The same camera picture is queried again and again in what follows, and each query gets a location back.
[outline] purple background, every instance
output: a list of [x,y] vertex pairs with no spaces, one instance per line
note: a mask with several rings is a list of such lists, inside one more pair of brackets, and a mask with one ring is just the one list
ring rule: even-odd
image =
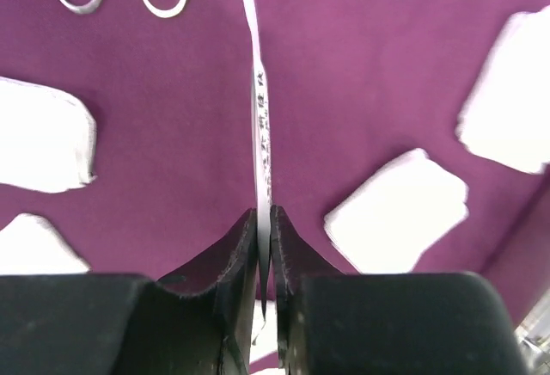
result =
[[[58,0],[0,1],[0,75],[78,96],[99,126],[97,181],[56,195],[0,186],[0,227],[36,212],[95,271],[156,278],[254,205],[241,0],[188,0],[169,20],[141,0],[103,0],[86,16]],[[167,8],[177,0],[152,1]],[[530,256],[545,261],[550,247],[541,233],[503,242],[543,177],[468,154],[454,127],[507,17],[548,3],[257,0],[273,197],[303,238],[352,271],[328,241],[323,215],[388,160],[422,147],[469,185],[470,216],[417,269],[483,271],[521,318],[544,284]]]

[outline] purple cloth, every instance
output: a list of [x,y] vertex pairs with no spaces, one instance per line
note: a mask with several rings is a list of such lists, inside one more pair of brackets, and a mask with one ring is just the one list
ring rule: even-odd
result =
[[[0,75],[78,96],[99,137],[91,186],[57,195],[1,186],[0,227],[18,212],[36,212],[95,271],[158,277],[254,205],[251,48],[241,0],[189,0],[170,20],[141,0],[103,0],[85,16],[58,0],[1,1]],[[304,239],[353,270],[328,241],[323,215],[385,162],[422,147],[469,185],[470,216],[418,270],[487,268],[542,176],[469,154],[455,139],[456,115],[507,17],[549,3],[257,0],[273,197]]]

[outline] purple fabric surface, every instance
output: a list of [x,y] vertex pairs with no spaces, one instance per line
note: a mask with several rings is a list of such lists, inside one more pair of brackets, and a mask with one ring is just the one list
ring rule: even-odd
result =
[[[241,0],[189,0],[170,20],[141,0],[104,0],[86,16],[58,0],[1,1],[0,75],[78,96],[99,133],[96,182],[58,195],[1,186],[0,227],[36,212],[95,271],[158,277],[254,205]],[[322,216],[389,159],[422,147],[469,185],[470,216],[418,270],[482,270],[542,177],[468,154],[454,136],[456,115],[506,18],[549,3],[257,0],[273,197],[303,238],[353,270]]]

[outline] folded gauze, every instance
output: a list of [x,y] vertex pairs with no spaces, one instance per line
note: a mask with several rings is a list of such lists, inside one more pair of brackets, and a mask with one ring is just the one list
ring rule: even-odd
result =
[[424,150],[397,157],[325,217],[336,249],[364,274],[398,274],[468,216],[464,181]]
[[88,264],[45,218],[23,213],[0,231],[0,275],[88,271]]
[[549,34],[550,8],[504,25],[458,118],[476,156],[532,174],[550,162]]
[[46,193],[93,180],[95,121],[74,96],[0,77],[0,183]]

